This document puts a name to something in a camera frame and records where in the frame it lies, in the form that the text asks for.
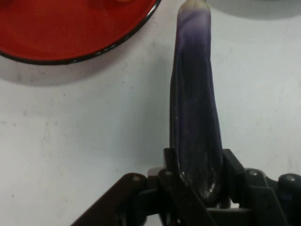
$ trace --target red bowl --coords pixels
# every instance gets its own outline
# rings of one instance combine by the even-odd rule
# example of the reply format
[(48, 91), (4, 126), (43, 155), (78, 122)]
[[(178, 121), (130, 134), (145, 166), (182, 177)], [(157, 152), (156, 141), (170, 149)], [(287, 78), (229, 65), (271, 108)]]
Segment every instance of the red bowl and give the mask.
[(39, 65), (86, 60), (126, 41), (160, 1), (0, 0), (0, 54)]

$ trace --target white surface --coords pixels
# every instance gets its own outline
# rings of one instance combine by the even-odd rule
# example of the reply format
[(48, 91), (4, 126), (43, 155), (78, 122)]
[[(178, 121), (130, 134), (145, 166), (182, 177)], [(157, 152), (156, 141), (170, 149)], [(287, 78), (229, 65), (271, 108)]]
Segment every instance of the white surface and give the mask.
[[(208, 2), (223, 147), (273, 179), (301, 174), (301, 1)], [(67, 226), (123, 174), (162, 165), (181, 3), (92, 60), (0, 57), (0, 225)]]

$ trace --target white table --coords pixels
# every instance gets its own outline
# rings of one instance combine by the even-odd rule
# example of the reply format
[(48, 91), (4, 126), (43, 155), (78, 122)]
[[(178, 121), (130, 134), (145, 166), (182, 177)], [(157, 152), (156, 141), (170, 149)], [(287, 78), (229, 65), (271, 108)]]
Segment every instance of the white table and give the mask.
[[(301, 174), (301, 1), (208, 2), (223, 147), (273, 179)], [(135, 36), (85, 62), (0, 57), (1, 225), (67, 226), (123, 174), (163, 164), (181, 3), (162, 0)]]

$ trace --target purple eggplant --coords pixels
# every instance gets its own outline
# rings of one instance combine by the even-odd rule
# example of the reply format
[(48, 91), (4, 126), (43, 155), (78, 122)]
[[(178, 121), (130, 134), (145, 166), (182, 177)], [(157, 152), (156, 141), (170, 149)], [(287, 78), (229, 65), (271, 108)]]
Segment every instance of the purple eggplant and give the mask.
[(182, 180), (207, 206), (219, 198), (223, 168), (210, 52), (210, 9), (203, 0), (186, 0), (177, 18), (170, 146), (176, 150)]

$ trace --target plate rim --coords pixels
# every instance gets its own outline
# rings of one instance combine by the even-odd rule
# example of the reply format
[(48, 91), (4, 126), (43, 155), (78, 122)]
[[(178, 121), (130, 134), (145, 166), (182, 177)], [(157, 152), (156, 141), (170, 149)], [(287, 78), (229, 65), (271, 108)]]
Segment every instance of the plate rim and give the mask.
[(161, 0), (155, 1), (154, 5), (152, 6), (152, 8), (148, 12), (148, 14), (145, 16), (144, 19), (142, 19), (139, 22), (139, 24), (134, 29), (130, 30), (127, 34), (125, 34), (124, 36), (122, 36), (120, 39), (113, 42), (112, 44), (110, 44), (104, 48), (101, 48), (100, 50), (95, 51), (93, 53), (84, 54), (84, 55), (72, 57), (72, 58), (59, 59), (59, 60), (35, 60), (35, 59), (28, 59), (28, 58), (14, 56), (12, 54), (8, 54), (8, 53), (5, 53), (0, 50), (0, 56), (3, 56), (5, 58), (11, 59), (11, 60), (14, 60), (17, 62), (31, 64), (31, 65), (69, 65), (69, 64), (74, 64), (74, 63), (78, 63), (81, 61), (89, 60), (94, 57), (98, 57), (98, 56), (116, 48), (117, 46), (121, 45), (123, 42), (125, 42), (126, 40), (131, 38), (135, 33), (137, 33), (143, 27), (143, 25), (145, 25), (145, 23), (150, 19), (150, 17), (154, 14), (154, 12), (158, 8), (160, 2), (161, 2)]

